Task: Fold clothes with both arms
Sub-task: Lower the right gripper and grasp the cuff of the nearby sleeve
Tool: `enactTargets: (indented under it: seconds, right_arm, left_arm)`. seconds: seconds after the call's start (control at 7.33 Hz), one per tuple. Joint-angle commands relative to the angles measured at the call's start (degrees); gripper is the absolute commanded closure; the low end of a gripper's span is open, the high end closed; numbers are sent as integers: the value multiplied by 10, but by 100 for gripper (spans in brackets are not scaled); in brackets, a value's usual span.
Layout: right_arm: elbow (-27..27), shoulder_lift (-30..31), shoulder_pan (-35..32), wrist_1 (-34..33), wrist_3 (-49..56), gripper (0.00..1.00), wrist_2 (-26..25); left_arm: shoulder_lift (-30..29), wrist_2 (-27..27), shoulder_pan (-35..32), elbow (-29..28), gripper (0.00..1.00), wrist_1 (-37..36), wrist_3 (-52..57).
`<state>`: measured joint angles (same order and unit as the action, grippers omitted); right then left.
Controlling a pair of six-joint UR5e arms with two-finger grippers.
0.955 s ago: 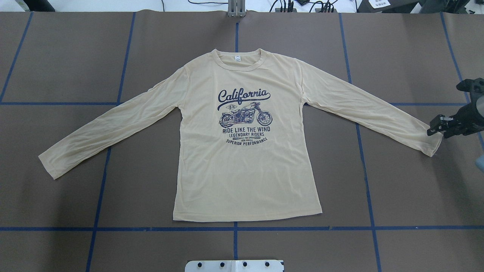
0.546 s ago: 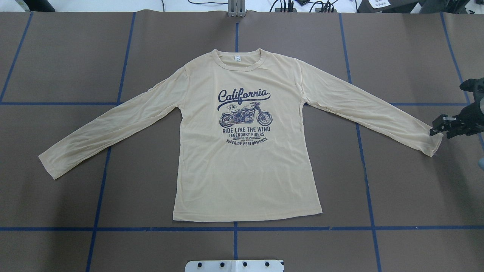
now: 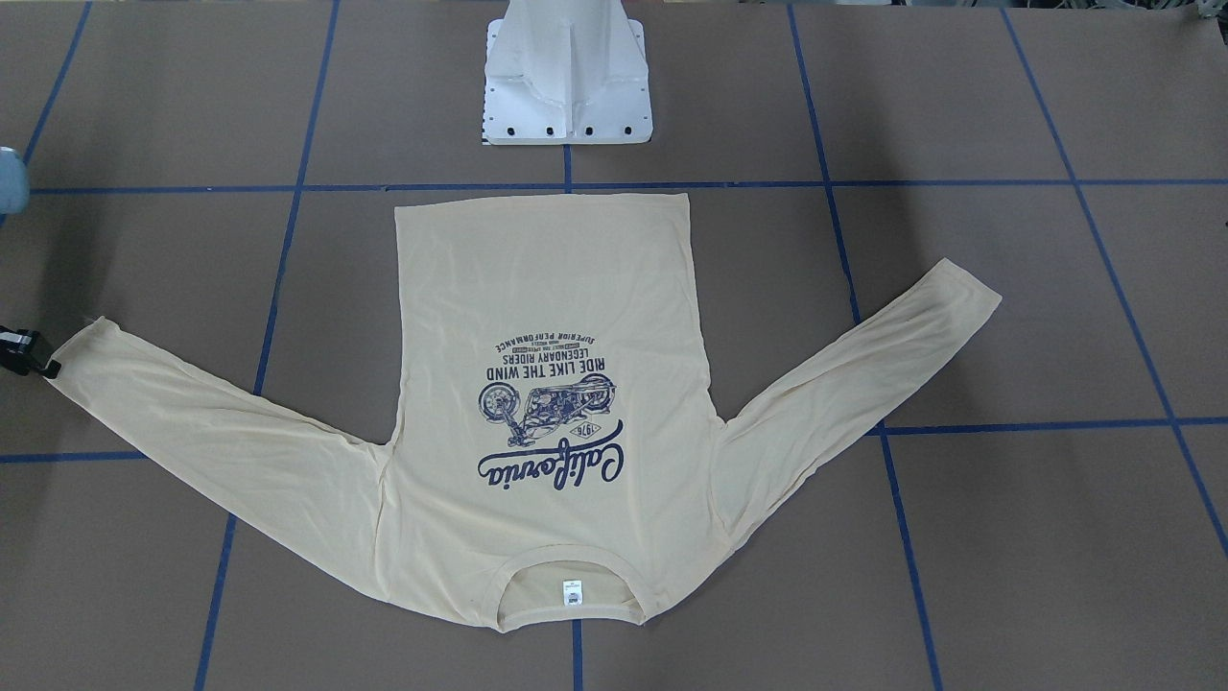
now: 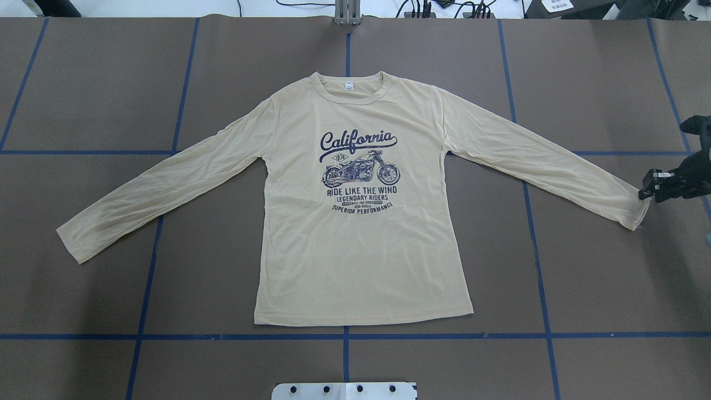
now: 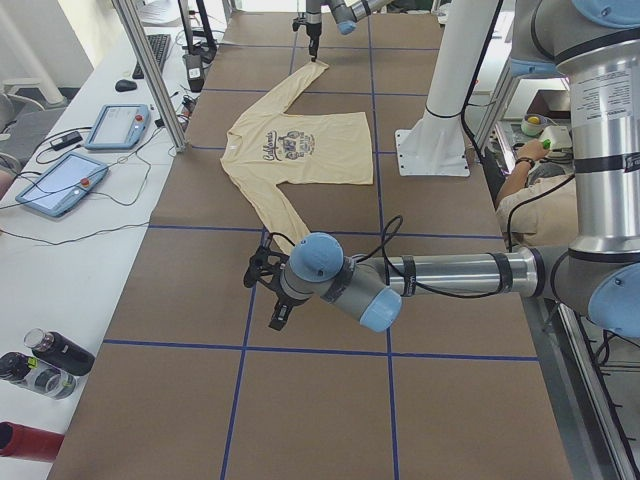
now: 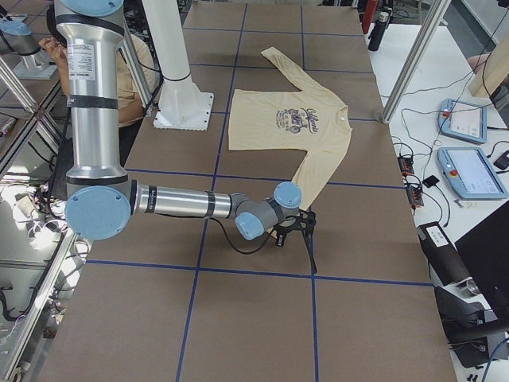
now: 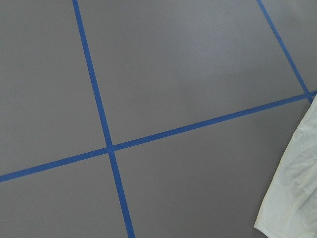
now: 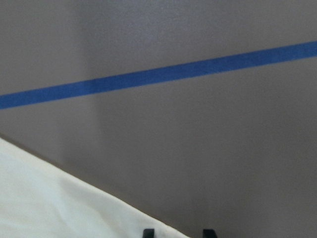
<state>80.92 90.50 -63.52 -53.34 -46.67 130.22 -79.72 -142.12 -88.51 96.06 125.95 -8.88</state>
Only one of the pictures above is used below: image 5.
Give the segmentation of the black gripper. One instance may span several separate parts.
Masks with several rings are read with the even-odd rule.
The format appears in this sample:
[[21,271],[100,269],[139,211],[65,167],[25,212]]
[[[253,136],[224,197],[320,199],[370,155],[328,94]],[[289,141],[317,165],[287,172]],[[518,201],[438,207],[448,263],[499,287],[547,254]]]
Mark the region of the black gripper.
[[298,299],[280,295],[274,306],[269,327],[273,330],[281,331],[286,326],[293,309],[299,305],[300,301]]
[[321,37],[321,13],[306,12],[305,13],[306,32],[309,37],[309,56],[311,61],[315,62],[318,57],[318,50]]

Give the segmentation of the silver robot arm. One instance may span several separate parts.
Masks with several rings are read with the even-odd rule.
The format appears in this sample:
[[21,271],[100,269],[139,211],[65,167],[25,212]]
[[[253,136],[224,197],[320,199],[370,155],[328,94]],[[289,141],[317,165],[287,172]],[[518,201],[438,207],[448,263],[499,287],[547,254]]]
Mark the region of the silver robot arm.
[[504,253],[391,258],[383,249],[348,257],[334,237],[313,233],[272,269],[273,329],[313,296],[380,332],[416,294],[517,292],[557,300],[615,334],[638,335],[639,5],[520,1],[515,12],[517,73],[569,80],[576,236]]
[[306,0],[305,10],[293,21],[292,28],[297,31],[301,26],[306,28],[309,37],[309,56],[312,62],[318,58],[320,39],[323,29],[322,7],[327,6],[342,35],[352,33],[357,23],[370,16],[373,11],[380,10],[391,3],[391,0],[359,0],[347,5],[343,0]]

